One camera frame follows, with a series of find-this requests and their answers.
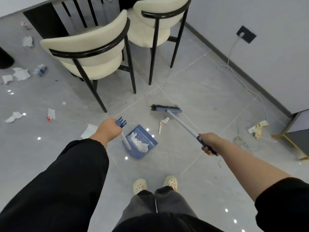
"gray tile floor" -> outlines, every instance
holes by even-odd
[[[85,0],[78,0],[87,23],[94,25]],[[72,14],[69,18],[61,4],[55,5],[70,33],[82,30],[82,23],[72,1],[66,1]],[[99,24],[105,25],[117,16],[117,0],[103,6],[93,0]],[[261,231],[255,223],[256,210],[220,157],[206,156],[200,145],[175,120],[163,126],[158,135],[159,121],[165,113],[152,112],[155,104],[174,105],[183,109],[179,117],[197,132],[215,132],[239,144],[255,156],[309,182],[308,163],[299,164],[299,153],[271,134],[284,129],[289,119],[261,96],[271,125],[262,138],[254,139],[246,129],[265,118],[259,99],[246,91],[230,71],[219,72],[223,62],[187,29],[184,30],[173,69],[169,68],[174,43],[158,47],[153,83],[148,85],[150,51],[131,45],[137,94],[133,94],[129,73],[116,71],[99,80],[98,93],[108,113],[100,109],[86,84],[74,78],[39,45],[41,37],[34,30],[25,30],[22,14],[0,21],[0,45],[28,68],[41,63],[48,66],[43,77],[32,76],[0,86],[0,209],[38,173],[45,170],[68,142],[79,139],[88,124],[99,125],[107,117],[123,116],[129,132],[137,124],[149,128],[158,145],[141,160],[131,158],[120,138],[108,145],[110,168],[89,231],[111,231],[132,196],[132,184],[145,178],[151,191],[173,174],[179,182],[179,192],[186,198],[200,219],[224,231]],[[178,26],[172,29],[176,35]],[[35,48],[23,48],[22,38],[33,36]],[[12,74],[12,69],[0,70],[0,75]],[[47,109],[56,110],[56,121],[47,122]],[[26,113],[7,124],[12,112]],[[239,135],[248,147],[238,140]]]

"black wall socket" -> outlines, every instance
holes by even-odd
[[[241,28],[239,29],[239,31],[236,34],[239,36],[242,32],[245,35],[242,36],[241,38],[244,39],[249,44],[256,37],[256,35],[253,32],[249,31],[249,29],[247,29],[245,26],[241,26]]]

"gray pants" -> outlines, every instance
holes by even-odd
[[[154,195],[147,190],[143,190],[137,195],[134,195],[129,205],[123,210],[122,217],[116,226],[133,217],[138,217],[146,213],[157,213],[156,203],[158,213],[181,213],[197,218],[184,197],[174,191],[172,187],[166,186],[157,189]]]

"white cable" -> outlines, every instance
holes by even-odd
[[[263,105],[263,101],[262,101],[261,97],[260,97],[258,94],[254,93],[253,91],[251,91],[250,89],[248,89],[247,86],[245,86],[245,84],[235,76],[233,70],[232,70],[232,69],[230,68],[230,66],[229,66],[230,57],[231,57],[231,54],[232,54],[232,49],[234,48],[234,46],[236,45],[236,43],[238,42],[238,40],[239,40],[243,35],[244,35],[244,33],[242,32],[242,33],[238,36],[238,38],[237,38],[237,40],[235,41],[235,43],[232,45],[231,50],[230,50],[230,53],[229,53],[229,57],[228,57],[228,59],[227,59],[227,65],[222,65],[222,64],[221,64],[221,65],[218,65],[218,66],[217,66],[217,69],[218,69],[219,71],[221,71],[221,72],[226,72],[228,69],[230,69],[231,72],[233,73],[234,77],[235,77],[235,78],[236,78],[236,79],[237,79],[249,92],[253,93],[255,96],[257,96],[257,97],[260,99],[261,105],[262,105],[262,108],[263,108],[263,111],[264,111],[264,114],[265,114],[265,120],[267,121],[267,113],[266,113],[266,110],[265,110],[265,107],[264,107],[264,105]],[[226,70],[220,70],[219,67],[226,67]]]

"black sleeve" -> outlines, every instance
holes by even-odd
[[[104,146],[70,142],[0,213],[0,231],[87,231],[109,165]]]
[[[307,231],[309,184],[283,179],[261,193],[255,202],[257,225],[265,232]]]

